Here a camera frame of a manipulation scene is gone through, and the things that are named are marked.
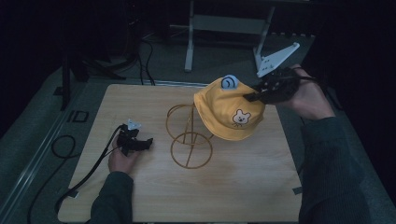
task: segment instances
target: wooden table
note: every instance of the wooden table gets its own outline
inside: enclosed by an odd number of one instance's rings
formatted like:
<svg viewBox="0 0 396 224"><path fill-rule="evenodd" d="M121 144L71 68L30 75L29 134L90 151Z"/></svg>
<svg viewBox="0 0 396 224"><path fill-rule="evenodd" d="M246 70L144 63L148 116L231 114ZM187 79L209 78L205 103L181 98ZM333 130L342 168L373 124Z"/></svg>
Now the wooden table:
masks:
<svg viewBox="0 0 396 224"><path fill-rule="evenodd" d="M205 166L185 169L174 162L170 153L173 138L165 127L167 113L174 105L192 104L198 90L110 85L70 188L92 168L114 130L133 119L142 124L139 140L154 138L151 149L142 153L131 173L134 222L297 221L302 197L293 189L301 183L274 106L265 108L264 121L249 138L238 142L211 138L213 155ZM182 132L187 116L183 108L175 112L169 119L171 132ZM196 114L194 130L204 133L199 120ZM200 160L207 152L208 145L202 144L202 150L192 158ZM78 190L78 197L64 200L58 218L63 222L88 220L107 175L104 159Z"/></svg>

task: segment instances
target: sleeve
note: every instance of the sleeve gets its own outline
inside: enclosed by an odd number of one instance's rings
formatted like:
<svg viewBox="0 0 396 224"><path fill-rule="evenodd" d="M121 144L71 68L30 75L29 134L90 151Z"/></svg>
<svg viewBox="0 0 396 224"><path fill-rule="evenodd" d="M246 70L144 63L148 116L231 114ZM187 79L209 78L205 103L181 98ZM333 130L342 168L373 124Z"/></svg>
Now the sleeve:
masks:
<svg viewBox="0 0 396 224"><path fill-rule="evenodd" d="M302 128L302 135L305 157L299 223L370 223L360 189L363 172L350 156L339 120L311 122Z"/></svg>
<svg viewBox="0 0 396 224"><path fill-rule="evenodd" d="M90 223L132 223L133 186L127 174L110 173L92 204Z"/></svg>

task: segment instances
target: yellow bucket hat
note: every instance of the yellow bucket hat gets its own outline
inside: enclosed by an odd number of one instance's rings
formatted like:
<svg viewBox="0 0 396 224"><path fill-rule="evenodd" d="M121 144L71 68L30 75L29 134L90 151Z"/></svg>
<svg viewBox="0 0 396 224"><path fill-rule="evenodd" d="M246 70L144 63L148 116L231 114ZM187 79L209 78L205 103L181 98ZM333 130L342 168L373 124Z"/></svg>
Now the yellow bucket hat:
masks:
<svg viewBox="0 0 396 224"><path fill-rule="evenodd" d="M217 137L239 141L251 136L263 119L265 104L249 102L256 92L232 75L221 77L194 94L194 103L206 128Z"/></svg>

